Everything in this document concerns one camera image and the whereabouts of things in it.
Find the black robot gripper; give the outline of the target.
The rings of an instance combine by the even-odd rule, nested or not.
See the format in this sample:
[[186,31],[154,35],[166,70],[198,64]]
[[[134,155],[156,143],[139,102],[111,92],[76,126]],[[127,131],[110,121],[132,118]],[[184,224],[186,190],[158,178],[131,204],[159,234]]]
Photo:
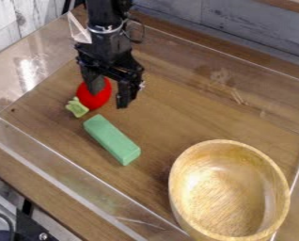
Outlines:
[[144,27],[140,27],[140,38],[134,38],[135,28],[127,22],[100,25],[88,24],[92,43],[75,45],[78,50],[78,64],[87,90],[92,95],[104,89],[104,77],[118,81],[118,108],[127,108],[138,98],[142,89],[143,67],[132,56],[132,44],[142,43]]

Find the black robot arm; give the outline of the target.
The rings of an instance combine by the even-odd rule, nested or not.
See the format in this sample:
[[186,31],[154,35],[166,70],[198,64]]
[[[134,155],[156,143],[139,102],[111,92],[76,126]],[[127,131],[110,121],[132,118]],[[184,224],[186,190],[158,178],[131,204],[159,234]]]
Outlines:
[[92,95],[102,92],[104,78],[118,81],[116,105],[126,108],[138,98],[143,84],[143,66],[132,56],[132,43],[127,22],[140,21],[130,14],[132,0],[86,0],[88,13],[87,30],[91,42],[75,44],[76,63]]

